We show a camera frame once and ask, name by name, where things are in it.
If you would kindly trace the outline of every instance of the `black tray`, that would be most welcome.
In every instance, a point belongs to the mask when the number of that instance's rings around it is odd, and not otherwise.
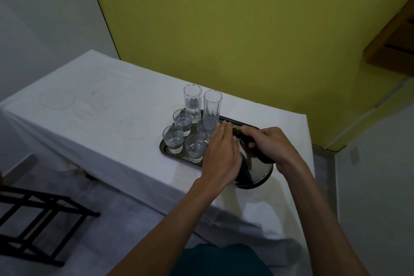
[[[251,124],[246,124],[237,120],[233,120],[230,118],[226,118],[224,116],[220,116],[219,121],[222,122],[223,120],[227,122],[231,122],[233,126],[252,126]],[[189,135],[197,133],[197,124],[193,123],[191,125],[191,132]],[[241,189],[253,189],[265,183],[267,179],[269,179],[270,175],[273,171],[273,164],[264,164],[258,158],[256,158],[250,151],[248,147],[246,147],[241,140],[238,141],[240,152],[242,154],[242,164],[239,171],[237,178],[233,181],[233,183],[241,188]],[[178,160],[184,164],[188,164],[197,168],[203,167],[203,160],[198,163],[193,163],[187,155],[187,151],[185,150],[185,146],[183,145],[183,149],[180,153],[173,154],[168,149],[164,139],[159,144],[159,150],[165,156]]]

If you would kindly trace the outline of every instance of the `white wall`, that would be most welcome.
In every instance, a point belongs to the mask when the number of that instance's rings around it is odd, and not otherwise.
[[[97,0],[0,0],[0,101],[89,49],[118,58]],[[28,154],[0,115],[0,170]]]
[[[351,164],[357,147],[361,162]],[[365,131],[337,156],[339,219],[377,275],[414,275],[414,105]]]

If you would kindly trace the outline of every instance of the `black stool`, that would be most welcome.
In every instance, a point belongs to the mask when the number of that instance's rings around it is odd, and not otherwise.
[[[14,197],[1,194],[2,192],[17,193],[22,196]],[[35,197],[38,200],[41,200],[41,202],[31,201],[31,197]],[[73,207],[61,205],[59,204],[59,200],[62,200]],[[86,217],[99,217],[101,215],[101,213],[93,212],[90,209],[87,209],[86,207],[72,201],[72,199],[68,196],[18,189],[8,186],[0,186],[0,202],[13,204],[10,210],[8,210],[6,214],[0,218],[0,226],[2,226],[21,206],[35,207],[43,210],[18,237],[9,237],[0,234],[0,254],[58,267],[65,265],[65,262],[56,260],[56,256],[74,235]],[[81,217],[56,247],[54,252],[51,255],[48,255],[38,247],[35,247],[33,245],[33,241],[59,212],[79,214]]]

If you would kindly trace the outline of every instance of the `person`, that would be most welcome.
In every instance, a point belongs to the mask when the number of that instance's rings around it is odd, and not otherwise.
[[[243,126],[244,134],[276,162],[286,178],[308,245],[313,275],[369,275],[353,251],[308,165],[280,128],[256,130]],[[241,244],[219,248],[198,245],[184,249],[201,216],[241,166],[237,139],[230,122],[217,124],[204,155],[201,176],[183,199],[119,262],[108,275],[272,275],[254,253]]]

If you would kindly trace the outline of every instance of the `drinking glass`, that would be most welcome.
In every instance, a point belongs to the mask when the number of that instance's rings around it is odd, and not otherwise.
[[[186,109],[179,109],[173,114],[174,124],[181,127],[184,132],[184,136],[188,136],[191,131],[192,114]]]
[[[223,95],[216,90],[209,90],[204,94],[204,127],[214,129],[219,121],[221,100]]]
[[[184,143],[184,131],[181,127],[166,127],[162,133],[162,137],[171,153],[178,154],[181,152]]]
[[[193,163],[198,163],[203,159],[206,146],[204,138],[199,134],[190,135],[185,139],[185,149]]]
[[[214,129],[207,129],[204,126],[204,118],[201,118],[200,121],[197,122],[197,132],[207,143],[210,142],[210,137],[213,135],[214,131]]]
[[[193,123],[198,122],[201,118],[201,91],[201,87],[197,84],[189,84],[184,87],[185,109],[193,115]]]

